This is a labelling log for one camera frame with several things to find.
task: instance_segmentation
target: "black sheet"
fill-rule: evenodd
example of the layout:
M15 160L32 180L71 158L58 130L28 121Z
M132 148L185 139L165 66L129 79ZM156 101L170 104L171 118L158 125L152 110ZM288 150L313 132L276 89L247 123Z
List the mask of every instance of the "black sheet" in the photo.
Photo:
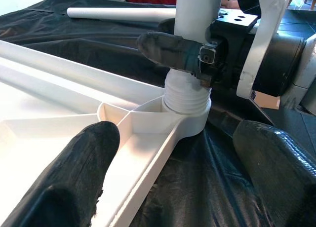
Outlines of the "black sheet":
M168 68L144 58L135 44L143 32L157 30L157 24L70 19L65 14L68 7L84 6L159 5L46 0L1 16L0 39L163 86ZM205 129L177 144L132 227L274 226L232 142L241 120L271 121L254 103L232 95L212 92Z

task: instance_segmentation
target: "black plastic sheet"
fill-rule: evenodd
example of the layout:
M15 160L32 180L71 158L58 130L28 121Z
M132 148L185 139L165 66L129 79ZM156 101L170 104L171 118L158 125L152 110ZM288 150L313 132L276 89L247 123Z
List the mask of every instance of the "black plastic sheet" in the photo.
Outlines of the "black plastic sheet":
M156 23L70 19L68 7L166 6L46 0L1 16L0 39L164 85L168 68L157 66L136 49L137 37L156 31ZM212 101L205 129L177 144L132 227L274 226L232 142L241 120L271 121L253 102L236 97L234 92L213 91Z

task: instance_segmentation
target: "white tube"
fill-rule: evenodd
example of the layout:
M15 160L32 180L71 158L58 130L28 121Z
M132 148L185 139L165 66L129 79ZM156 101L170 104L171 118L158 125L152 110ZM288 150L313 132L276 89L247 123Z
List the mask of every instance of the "white tube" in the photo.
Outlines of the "white tube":
M67 15L72 18L121 21L160 22L174 18L175 8L79 8L70 7Z
M218 18L221 0L177 0L175 35L206 43L206 28ZM189 73L170 69L164 105L181 114L198 115L211 106L210 89Z

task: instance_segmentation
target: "white pipe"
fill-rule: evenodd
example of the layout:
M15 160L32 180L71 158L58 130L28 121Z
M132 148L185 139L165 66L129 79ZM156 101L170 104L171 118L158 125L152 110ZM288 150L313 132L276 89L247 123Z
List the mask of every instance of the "white pipe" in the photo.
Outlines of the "white pipe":
M177 0L175 35L206 43L206 28L218 18L221 0ZM210 89L189 73L170 69L164 105L181 114L197 115L210 108Z
M80 8L70 7L67 15L72 18L160 22L174 18L175 8Z

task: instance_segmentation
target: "white rod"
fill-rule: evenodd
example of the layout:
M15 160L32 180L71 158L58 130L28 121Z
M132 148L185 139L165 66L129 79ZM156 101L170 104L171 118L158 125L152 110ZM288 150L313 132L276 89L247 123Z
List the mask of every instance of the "white rod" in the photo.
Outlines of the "white rod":
M160 22L165 19L174 18L176 9L70 7L67 9L67 15L71 18Z
M177 0L175 35L206 43L205 33L218 18L221 0ZM180 114L197 115L211 106L210 89L189 73L170 69L165 81L164 105Z

